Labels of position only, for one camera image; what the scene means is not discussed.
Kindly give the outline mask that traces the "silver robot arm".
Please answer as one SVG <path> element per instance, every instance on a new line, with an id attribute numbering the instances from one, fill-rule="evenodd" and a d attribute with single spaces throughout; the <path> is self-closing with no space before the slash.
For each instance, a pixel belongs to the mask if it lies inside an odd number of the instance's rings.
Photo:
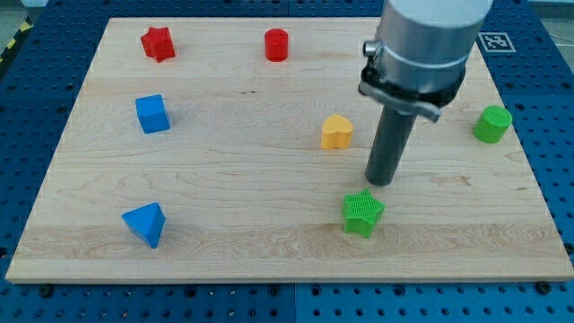
<path id="1" fill-rule="evenodd" d="M 387 0 L 358 90 L 405 116 L 438 121 L 465 78 L 465 64 L 492 0 Z"/>

